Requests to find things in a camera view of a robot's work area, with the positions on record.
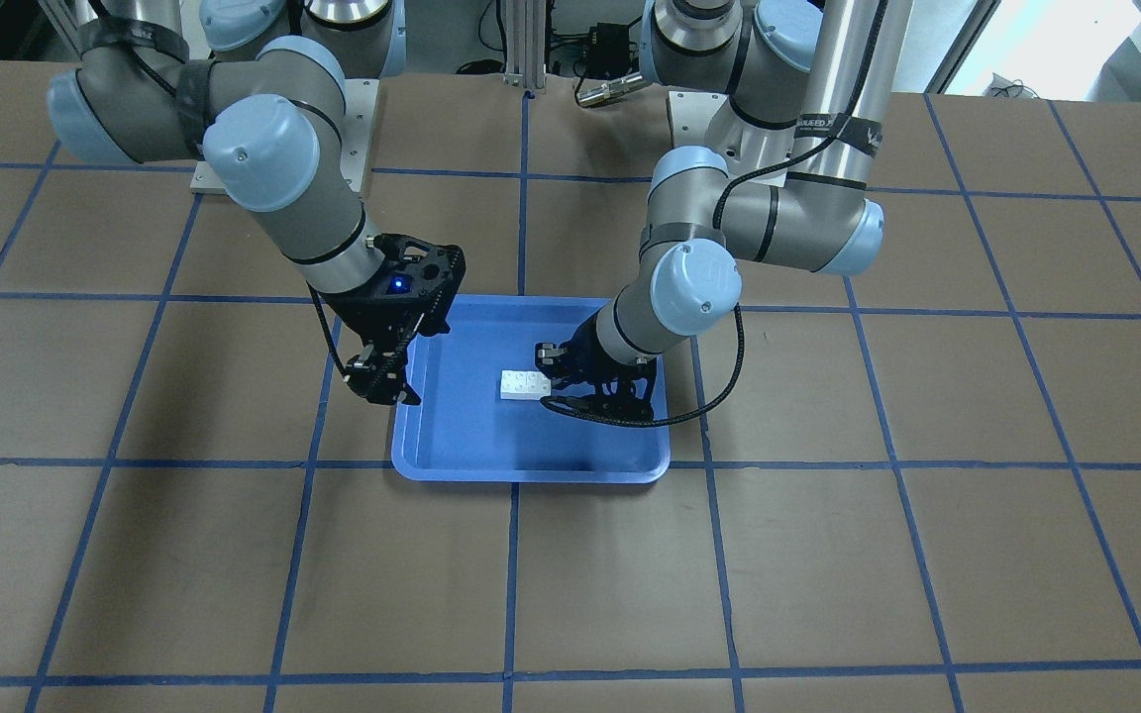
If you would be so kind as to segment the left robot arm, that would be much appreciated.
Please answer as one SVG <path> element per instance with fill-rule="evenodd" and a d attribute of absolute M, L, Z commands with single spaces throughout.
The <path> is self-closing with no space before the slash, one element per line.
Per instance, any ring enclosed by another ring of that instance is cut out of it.
<path fill-rule="evenodd" d="M 744 261 L 847 278 L 882 248 L 868 197 L 911 1 L 649 1 L 639 66 L 725 103 L 654 167 L 638 272 L 566 342 L 539 345 L 544 410 L 657 428 L 658 357 L 726 315 Z"/>

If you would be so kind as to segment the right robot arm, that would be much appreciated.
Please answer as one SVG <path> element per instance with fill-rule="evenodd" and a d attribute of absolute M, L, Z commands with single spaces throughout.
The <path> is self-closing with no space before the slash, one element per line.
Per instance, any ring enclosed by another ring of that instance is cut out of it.
<path fill-rule="evenodd" d="M 346 84 L 406 64 L 402 1 L 204 1 L 210 49 L 191 58 L 176 1 L 86 1 L 78 68 L 54 76 L 60 144 L 94 163 L 208 163 L 293 264 L 319 319 L 362 340 L 334 359 L 353 392 L 420 405 L 408 345 L 448 333 L 461 248 L 381 230 L 343 175 Z"/>

